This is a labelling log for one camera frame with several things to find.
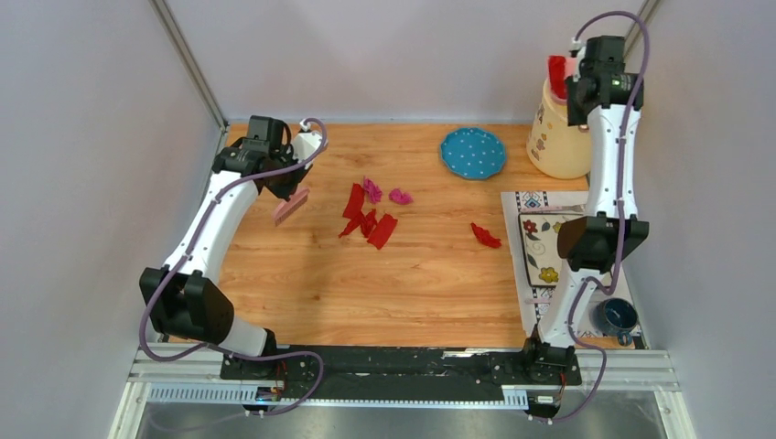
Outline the pink plastic dustpan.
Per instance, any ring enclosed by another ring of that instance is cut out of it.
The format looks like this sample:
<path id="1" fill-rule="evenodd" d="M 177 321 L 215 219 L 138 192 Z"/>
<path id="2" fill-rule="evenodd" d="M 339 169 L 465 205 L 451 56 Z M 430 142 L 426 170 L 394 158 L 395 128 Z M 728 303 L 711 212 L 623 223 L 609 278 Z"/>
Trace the pink plastic dustpan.
<path id="1" fill-rule="evenodd" d="M 577 61 L 567 56 L 551 55 L 547 59 L 547 68 L 550 80 L 564 81 L 575 73 Z"/>

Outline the small magenta scrap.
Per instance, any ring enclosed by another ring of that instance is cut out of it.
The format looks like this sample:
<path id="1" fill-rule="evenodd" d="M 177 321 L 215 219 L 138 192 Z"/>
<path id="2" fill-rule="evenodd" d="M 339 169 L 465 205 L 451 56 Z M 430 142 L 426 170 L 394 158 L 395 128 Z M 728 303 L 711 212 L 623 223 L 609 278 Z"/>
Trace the small magenta scrap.
<path id="1" fill-rule="evenodd" d="M 402 191 L 400 188 L 394 188 L 389 193 L 389 199 L 397 205 L 409 205 L 414 202 L 410 193 Z"/>

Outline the red rectangular paper scrap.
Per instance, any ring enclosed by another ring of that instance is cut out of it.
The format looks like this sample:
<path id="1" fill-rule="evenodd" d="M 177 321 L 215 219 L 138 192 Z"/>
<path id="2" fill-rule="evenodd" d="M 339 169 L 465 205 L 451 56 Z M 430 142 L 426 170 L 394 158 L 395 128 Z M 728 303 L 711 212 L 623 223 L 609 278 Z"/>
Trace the red rectangular paper scrap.
<path id="1" fill-rule="evenodd" d="M 377 250 L 381 250 L 387 241 L 390 240 L 397 224 L 398 219 L 385 213 L 373 228 L 367 242 Z"/>

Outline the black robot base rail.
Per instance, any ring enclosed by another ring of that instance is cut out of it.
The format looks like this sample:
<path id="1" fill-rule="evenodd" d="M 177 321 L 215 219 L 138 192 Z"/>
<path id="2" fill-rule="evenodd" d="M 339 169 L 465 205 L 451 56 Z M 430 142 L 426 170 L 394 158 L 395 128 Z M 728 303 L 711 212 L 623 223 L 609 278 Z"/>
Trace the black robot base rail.
<path id="1" fill-rule="evenodd" d="M 225 380 L 277 380 L 283 395 L 399 402 L 493 402 L 504 385 L 577 386 L 578 364 L 525 369 L 522 352 L 290 345 L 282 359 L 224 359 Z"/>

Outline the pink hand brush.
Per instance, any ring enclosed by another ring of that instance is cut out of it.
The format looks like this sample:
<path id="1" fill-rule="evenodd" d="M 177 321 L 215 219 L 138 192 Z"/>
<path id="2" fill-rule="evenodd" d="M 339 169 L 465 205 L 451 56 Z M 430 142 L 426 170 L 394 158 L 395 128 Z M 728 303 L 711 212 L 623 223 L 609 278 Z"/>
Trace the pink hand brush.
<path id="1" fill-rule="evenodd" d="M 281 201 L 275 208 L 272 218 L 276 227 L 288 220 L 297 210 L 299 210 L 308 200 L 310 189 L 308 187 L 299 188 L 289 200 Z"/>

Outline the magenta paper scrap top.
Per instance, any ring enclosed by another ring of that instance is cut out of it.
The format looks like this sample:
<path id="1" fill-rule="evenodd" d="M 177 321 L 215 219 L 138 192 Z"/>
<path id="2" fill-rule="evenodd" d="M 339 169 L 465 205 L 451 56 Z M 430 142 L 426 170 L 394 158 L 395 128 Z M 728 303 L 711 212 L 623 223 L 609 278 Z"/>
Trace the magenta paper scrap top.
<path id="1" fill-rule="evenodd" d="M 364 177 L 362 180 L 362 187 L 367 199 L 372 204 L 378 204 L 382 201 L 383 191 L 373 180 L 368 177 Z"/>

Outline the red twisted paper scrap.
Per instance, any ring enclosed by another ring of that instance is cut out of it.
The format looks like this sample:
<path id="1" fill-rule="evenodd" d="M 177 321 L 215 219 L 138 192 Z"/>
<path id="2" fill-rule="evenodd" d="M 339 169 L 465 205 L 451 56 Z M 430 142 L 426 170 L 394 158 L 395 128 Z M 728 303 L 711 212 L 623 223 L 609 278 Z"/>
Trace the red twisted paper scrap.
<path id="1" fill-rule="evenodd" d="M 371 209 L 366 214 L 361 213 L 359 220 L 362 236 L 364 238 L 369 238 L 378 223 L 376 219 L 376 209 Z"/>

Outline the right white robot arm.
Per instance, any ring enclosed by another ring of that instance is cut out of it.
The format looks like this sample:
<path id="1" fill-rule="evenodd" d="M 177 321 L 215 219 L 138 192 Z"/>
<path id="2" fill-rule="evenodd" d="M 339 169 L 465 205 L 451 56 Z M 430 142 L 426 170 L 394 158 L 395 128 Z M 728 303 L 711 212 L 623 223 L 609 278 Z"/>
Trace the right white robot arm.
<path id="1" fill-rule="evenodd" d="M 576 66 L 565 79 L 567 123 L 588 128 L 592 164 L 585 213 L 563 224 L 557 238 L 559 282 L 523 345 L 523 374 L 534 383 L 571 381 L 587 304 L 596 292 L 613 293 L 622 261 L 649 233 L 633 191 L 644 73 L 626 72 L 624 50 L 624 37 L 601 36 L 576 39 L 570 51 Z"/>

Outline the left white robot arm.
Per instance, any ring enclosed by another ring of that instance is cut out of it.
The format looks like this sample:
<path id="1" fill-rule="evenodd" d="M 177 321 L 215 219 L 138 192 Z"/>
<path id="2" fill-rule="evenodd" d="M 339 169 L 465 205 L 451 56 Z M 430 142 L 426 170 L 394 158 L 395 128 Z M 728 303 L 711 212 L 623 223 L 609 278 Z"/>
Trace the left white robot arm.
<path id="1" fill-rule="evenodd" d="M 140 348 L 160 362 L 178 355 L 156 354 L 146 331 L 195 341 L 244 359 L 257 379 L 276 374 L 280 357 L 274 333 L 238 317 L 219 287 L 221 266 L 247 210 L 263 191 L 278 198 L 274 214 L 281 223 L 307 199 L 300 184 L 329 144 L 327 126 L 307 117 L 296 134 L 288 123 L 252 116 L 246 135 L 223 147 L 212 162 L 210 180 L 194 220 L 175 250 L 158 267 L 141 273 L 145 309 L 139 327 Z"/>

